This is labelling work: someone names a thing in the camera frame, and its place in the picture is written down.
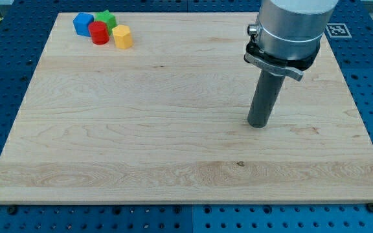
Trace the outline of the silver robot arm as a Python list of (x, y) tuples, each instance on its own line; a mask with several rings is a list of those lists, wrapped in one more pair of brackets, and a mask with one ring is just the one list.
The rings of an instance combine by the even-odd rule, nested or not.
[(338, 0), (263, 0), (244, 60), (275, 76), (296, 81), (314, 62)]

